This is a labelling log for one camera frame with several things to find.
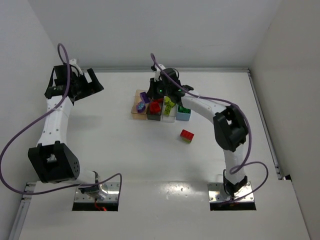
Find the lime square lego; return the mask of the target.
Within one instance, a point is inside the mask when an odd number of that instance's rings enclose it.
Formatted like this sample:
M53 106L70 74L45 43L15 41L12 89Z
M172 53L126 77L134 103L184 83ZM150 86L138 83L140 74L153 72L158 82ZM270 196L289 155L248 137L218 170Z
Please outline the lime square lego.
M171 109L175 106L176 104L171 101L171 99L168 96L164 97L164 115L169 116Z

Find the red flower lego brick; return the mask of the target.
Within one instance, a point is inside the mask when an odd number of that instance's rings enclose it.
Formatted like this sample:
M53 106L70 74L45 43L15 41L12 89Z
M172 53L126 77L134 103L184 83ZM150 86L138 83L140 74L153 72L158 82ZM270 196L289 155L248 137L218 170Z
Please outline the red flower lego brick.
M163 98L154 99L154 100L149 104L149 113L150 113L151 115L161 114L163 101L164 101Z

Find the dark green square lego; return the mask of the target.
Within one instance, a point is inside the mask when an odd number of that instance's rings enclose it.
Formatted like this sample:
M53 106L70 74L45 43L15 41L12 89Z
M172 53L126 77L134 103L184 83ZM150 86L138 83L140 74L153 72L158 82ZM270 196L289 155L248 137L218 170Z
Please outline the dark green square lego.
M182 106L179 106L177 109L178 113L183 113L183 114L190 114L191 110Z

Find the purple flower lego stack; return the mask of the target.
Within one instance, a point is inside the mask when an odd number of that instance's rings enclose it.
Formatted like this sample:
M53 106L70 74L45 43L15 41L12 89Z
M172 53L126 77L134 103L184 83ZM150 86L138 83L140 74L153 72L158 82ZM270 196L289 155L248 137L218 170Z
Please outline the purple flower lego stack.
M140 101L136 104L135 109L136 109L137 113L139 113L139 114L143 113L146 109L146 105L142 101Z

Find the lime purple lego stack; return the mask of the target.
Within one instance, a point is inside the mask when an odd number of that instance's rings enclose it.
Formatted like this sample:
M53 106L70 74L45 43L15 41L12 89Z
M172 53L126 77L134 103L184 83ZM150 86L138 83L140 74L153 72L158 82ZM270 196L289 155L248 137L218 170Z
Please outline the lime purple lego stack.
M194 138L194 134L190 131L183 129L180 133L180 138L186 143L191 143Z

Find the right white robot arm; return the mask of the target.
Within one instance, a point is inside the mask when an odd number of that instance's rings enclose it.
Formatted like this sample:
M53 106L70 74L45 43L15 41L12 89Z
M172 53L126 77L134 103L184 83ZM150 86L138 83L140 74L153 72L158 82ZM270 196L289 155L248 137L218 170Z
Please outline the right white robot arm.
M152 66L151 70L154 77L150 78L146 93L149 99L169 97L174 104L196 112L213 124L215 141L224 153L224 190L226 194L234 197L248 182L241 164L244 160L243 146L249 130L240 110L232 104L225 106L205 98L193 87L182 85L178 72L173 68Z

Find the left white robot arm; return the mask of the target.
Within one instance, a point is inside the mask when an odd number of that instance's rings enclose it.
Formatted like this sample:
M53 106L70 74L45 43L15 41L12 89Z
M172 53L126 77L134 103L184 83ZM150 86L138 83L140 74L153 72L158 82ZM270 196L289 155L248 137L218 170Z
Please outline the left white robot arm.
M78 158L67 146L67 128L74 103L104 90L104 87L91 68L87 69L90 82L80 71L71 71L70 82L67 82L67 70L65 64L52 69L44 93L49 115L45 117L40 139L27 155L42 183L77 184L82 194L100 199L103 191L102 185L98 184L99 175L80 167Z

